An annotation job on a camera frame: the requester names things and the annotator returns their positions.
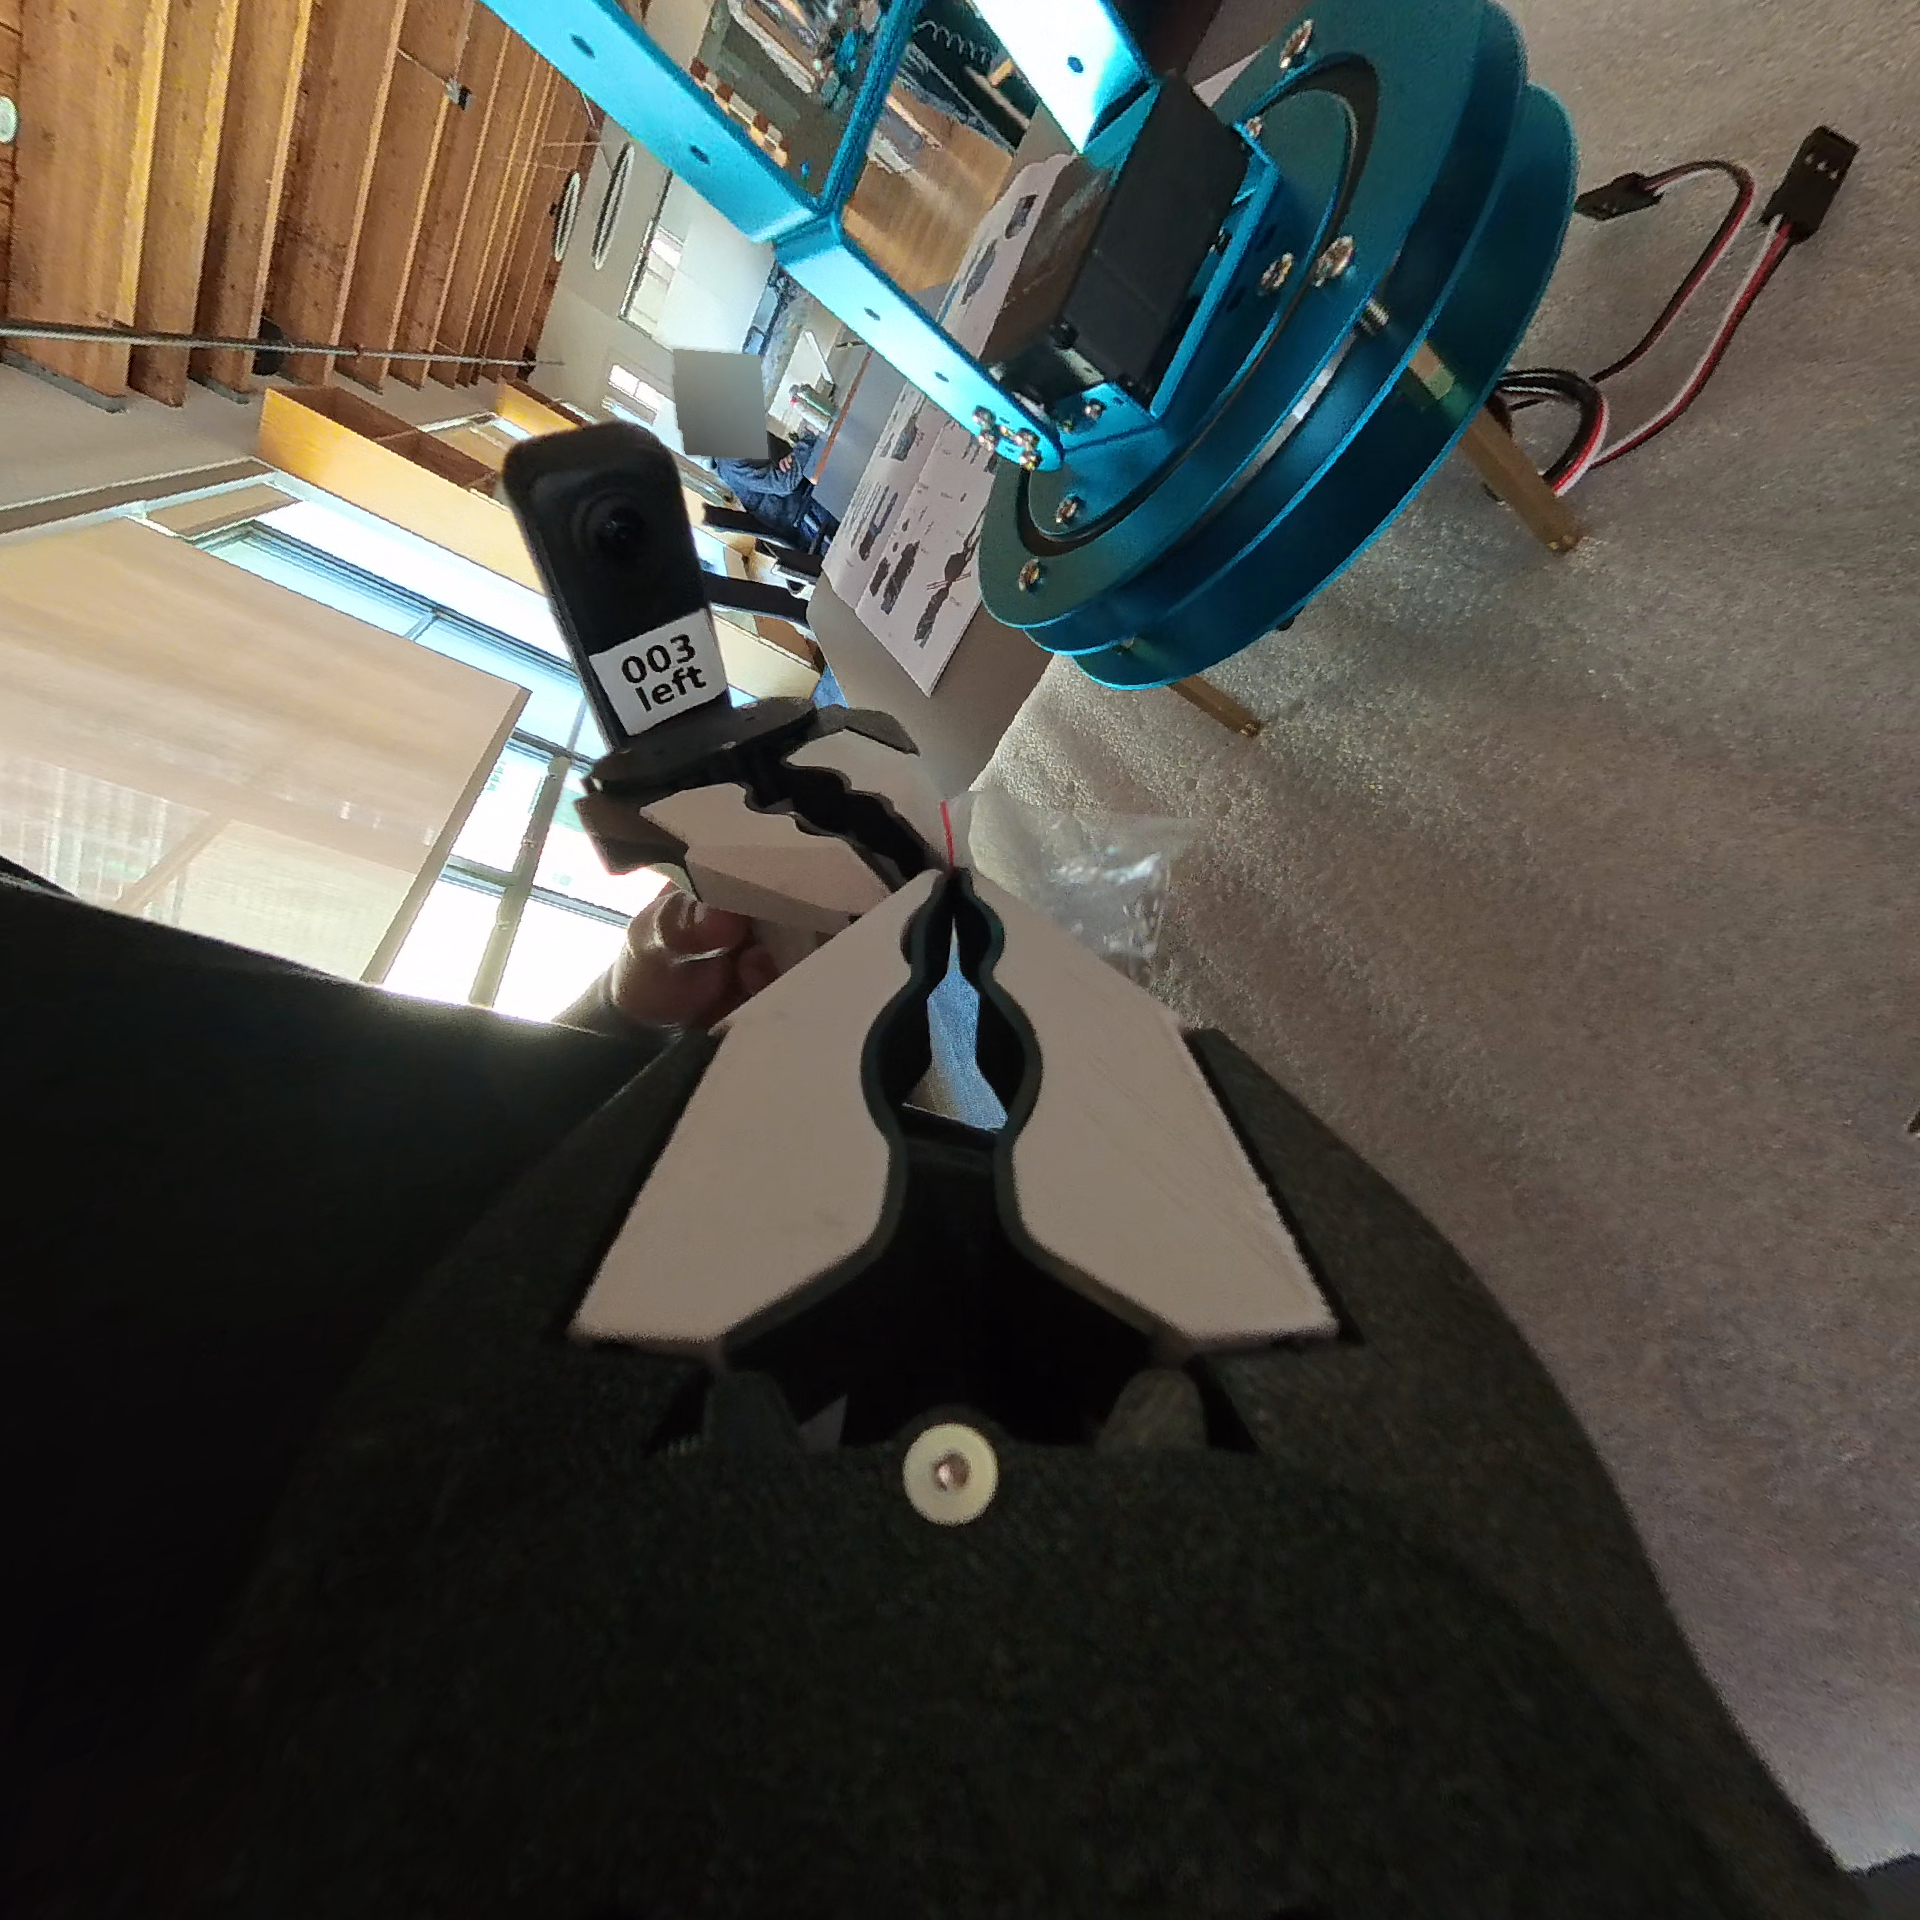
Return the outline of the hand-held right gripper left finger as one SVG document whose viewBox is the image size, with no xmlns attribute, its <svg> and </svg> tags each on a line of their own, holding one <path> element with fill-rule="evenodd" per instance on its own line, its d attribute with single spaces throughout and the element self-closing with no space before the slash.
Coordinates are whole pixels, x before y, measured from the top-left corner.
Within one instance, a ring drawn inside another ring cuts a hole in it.
<svg viewBox="0 0 1920 1920">
<path fill-rule="evenodd" d="M 569 1324 L 575 1338 L 710 1357 L 876 1236 L 892 1152 L 861 1054 L 911 984 L 906 933 L 937 885 L 915 878 L 721 1027 Z"/>
</svg>

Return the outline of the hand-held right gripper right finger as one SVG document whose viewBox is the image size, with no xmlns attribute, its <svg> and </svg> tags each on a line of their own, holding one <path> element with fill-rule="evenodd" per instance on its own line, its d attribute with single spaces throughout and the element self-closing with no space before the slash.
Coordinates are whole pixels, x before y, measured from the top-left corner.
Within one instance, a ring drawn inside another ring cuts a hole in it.
<svg viewBox="0 0 1920 1920">
<path fill-rule="evenodd" d="M 1331 1337 L 1330 1299 L 1164 1005 L 984 878 L 957 880 L 957 944 L 1018 1246 L 1183 1354 Z"/>
</svg>

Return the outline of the person's black clothing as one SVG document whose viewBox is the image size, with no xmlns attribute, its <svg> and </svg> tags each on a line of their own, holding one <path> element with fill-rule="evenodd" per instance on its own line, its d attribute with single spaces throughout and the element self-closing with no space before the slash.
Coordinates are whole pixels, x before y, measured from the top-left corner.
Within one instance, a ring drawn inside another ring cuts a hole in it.
<svg viewBox="0 0 1920 1920">
<path fill-rule="evenodd" d="M 69 1908 L 370 1338 L 679 1031 L 410 1001 L 3 862 L 3 1916 Z"/>
</svg>

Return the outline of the person's left hand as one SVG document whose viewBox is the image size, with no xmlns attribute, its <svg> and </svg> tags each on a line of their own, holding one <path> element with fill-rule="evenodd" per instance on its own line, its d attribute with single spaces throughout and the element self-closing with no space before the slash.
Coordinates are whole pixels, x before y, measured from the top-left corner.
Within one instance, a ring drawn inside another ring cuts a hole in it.
<svg viewBox="0 0 1920 1920">
<path fill-rule="evenodd" d="M 778 978 L 750 918 L 669 891 L 630 921 L 605 995 L 627 1022 L 709 1032 Z"/>
</svg>

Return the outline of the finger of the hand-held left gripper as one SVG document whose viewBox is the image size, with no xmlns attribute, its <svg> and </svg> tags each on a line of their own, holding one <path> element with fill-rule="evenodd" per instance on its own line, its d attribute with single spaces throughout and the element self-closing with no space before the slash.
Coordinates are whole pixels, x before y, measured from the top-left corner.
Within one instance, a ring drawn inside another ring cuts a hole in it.
<svg viewBox="0 0 1920 1920">
<path fill-rule="evenodd" d="M 883 888 L 953 869 L 944 801 L 921 755 L 856 729 L 781 729 L 762 740 L 762 810 L 849 852 Z"/>
<path fill-rule="evenodd" d="M 682 847 L 695 899 L 753 919 L 765 936 L 830 941 L 903 886 L 841 836 L 756 807 L 737 785 L 650 798 L 640 818 Z"/>
</svg>

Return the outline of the small clear zip bag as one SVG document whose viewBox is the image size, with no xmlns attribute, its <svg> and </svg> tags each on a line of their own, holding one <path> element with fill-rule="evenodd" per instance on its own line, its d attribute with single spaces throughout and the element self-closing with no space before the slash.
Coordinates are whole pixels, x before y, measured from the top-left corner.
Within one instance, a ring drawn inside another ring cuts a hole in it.
<svg viewBox="0 0 1920 1920">
<path fill-rule="evenodd" d="M 1189 818 L 1034 807 L 1005 788 L 942 806 L 950 857 L 1138 986 L 1158 958 L 1173 875 L 1202 836 Z"/>
</svg>

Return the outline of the printed instruction sheet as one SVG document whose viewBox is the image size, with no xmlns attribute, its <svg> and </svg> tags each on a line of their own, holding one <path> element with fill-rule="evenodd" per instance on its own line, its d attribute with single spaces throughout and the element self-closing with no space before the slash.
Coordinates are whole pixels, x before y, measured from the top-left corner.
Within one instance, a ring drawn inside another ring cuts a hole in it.
<svg viewBox="0 0 1920 1920">
<path fill-rule="evenodd" d="M 976 228 L 937 324 L 979 353 L 1071 157 L 1024 168 Z M 993 460 L 916 390 L 886 417 L 826 559 L 826 583 L 918 693 L 931 693 L 982 604 L 978 553 Z"/>
</svg>

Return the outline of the white foam mat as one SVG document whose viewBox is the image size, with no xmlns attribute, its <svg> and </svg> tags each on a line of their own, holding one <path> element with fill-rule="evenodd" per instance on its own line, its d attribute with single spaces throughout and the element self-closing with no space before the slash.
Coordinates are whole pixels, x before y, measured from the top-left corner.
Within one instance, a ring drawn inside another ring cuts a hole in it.
<svg viewBox="0 0 1920 1920">
<path fill-rule="evenodd" d="M 1476 1266 L 1849 1867 L 1915 1853 L 1915 4 L 1515 4 L 1580 178 L 1859 145 L 1540 551 L 1451 464 L 1216 672 L 1048 666 L 987 778 L 1202 823 L 1157 986 Z"/>
</svg>

